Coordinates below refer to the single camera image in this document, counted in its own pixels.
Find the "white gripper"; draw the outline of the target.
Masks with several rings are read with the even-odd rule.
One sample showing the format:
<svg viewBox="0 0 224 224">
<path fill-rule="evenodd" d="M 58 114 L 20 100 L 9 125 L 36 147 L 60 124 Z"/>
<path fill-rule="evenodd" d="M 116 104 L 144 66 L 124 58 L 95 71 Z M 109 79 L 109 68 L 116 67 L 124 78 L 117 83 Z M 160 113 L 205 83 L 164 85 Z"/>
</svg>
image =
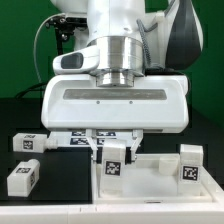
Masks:
<svg viewBox="0 0 224 224">
<path fill-rule="evenodd" d="M 137 78 L 132 87 L 98 87 L 87 74 L 58 75 L 45 90 L 41 120 L 51 131 L 87 129 L 97 161 L 96 130 L 132 130 L 126 162 L 136 160 L 144 132 L 181 132 L 189 122 L 184 75 Z"/>
</svg>

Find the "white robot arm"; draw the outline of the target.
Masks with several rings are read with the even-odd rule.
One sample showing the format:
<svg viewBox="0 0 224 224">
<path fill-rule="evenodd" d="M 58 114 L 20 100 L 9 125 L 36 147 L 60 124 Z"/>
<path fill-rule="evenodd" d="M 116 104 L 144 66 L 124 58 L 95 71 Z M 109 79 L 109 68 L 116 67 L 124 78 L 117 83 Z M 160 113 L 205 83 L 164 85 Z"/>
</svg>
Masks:
<svg viewBox="0 0 224 224">
<path fill-rule="evenodd" d="M 92 149 L 109 133 L 135 151 L 146 133 L 180 133 L 189 122 L 183 71 L 203 33 L 192 0 L 148 13 L 144 0 L 51 0 L 73 51 L 53 61 L 41 120 L 58 147 Z"/>
</svg>

